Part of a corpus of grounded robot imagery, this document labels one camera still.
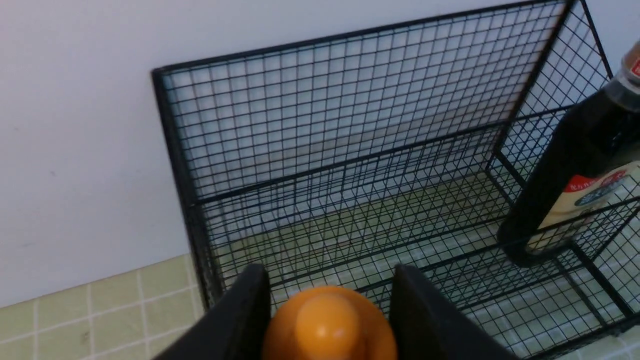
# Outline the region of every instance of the black bottle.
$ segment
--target black bottle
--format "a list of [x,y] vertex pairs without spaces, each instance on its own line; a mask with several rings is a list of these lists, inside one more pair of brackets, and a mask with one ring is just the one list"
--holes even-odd
[[516,265],[529,267],[547,260],[584,221],[533,234],[604,206],[638,169],[640,42],[622,65],[613,80],[566,113],[500,226],[498,241],[509,244],[504,251]]

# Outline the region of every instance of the black wire basket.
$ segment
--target black wire basket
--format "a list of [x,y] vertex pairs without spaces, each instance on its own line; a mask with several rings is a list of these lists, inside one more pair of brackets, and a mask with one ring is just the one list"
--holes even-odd
[[522,357],[639,323],[638,180],[542,229],[532,268],[495,234],[565,111],[611,77],[583,1],[528,1],[156,69],[205,306],[250,263],[274,309],[311,286],[388,311],[419,267]]

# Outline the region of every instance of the tiled countertop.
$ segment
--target tiled countertop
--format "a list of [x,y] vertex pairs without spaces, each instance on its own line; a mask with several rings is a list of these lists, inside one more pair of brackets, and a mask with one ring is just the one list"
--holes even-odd
[[[189,255],[0,309],[0,358],[149,360],[202,316]],[[638,359],[640,327],[563,360]]]

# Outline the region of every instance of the orange object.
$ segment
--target orange object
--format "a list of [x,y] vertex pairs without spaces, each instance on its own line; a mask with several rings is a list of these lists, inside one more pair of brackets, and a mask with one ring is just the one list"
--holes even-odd
[[302,291],[271,319],[262,360],[396,360],[394,334],[361,294],[334,286]]

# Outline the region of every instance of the red label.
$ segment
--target red label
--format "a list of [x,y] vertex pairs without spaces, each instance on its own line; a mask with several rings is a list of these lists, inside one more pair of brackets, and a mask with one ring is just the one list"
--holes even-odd
[[[627,174],[626,170],[616,171],[615,173],[607,176],[607,178],[602,181],[602,184],[600,184],[600,187],[607,186],[611,183],[614,183],[622,179],[623,177],[625,177],[626,174]],[[596,179],[590,179],[582,175],[575,175],[571,178],[571,180],[569,180],[569,183],[564,188],[564,192],[566,193],[579,192],[593,185],[593,183],[595,183],[600,179],[601,177],[598,177]]]
[[625,177],[625,175],[627,174],[626,170],[620,170],[620,171],[616,171],[615,173],[611,174],[609,177],[607,177],[606,179],[604,179],[602,181],[602,186],[607,186],[608,184],[614,183],[620,179],[622,179],[623,177]]
[[635,76],[640,77],[640,59],[636,60],[634,66],[631,67],[631,72],[633,72]]
[[571,180],[569,180],[569,183],[564,188],[564,192],[566,193],[579,192],[593,185],[593,183],[595,183],[596,181],[598,181],[598,179],[590,179],[582,175],[573,176]]

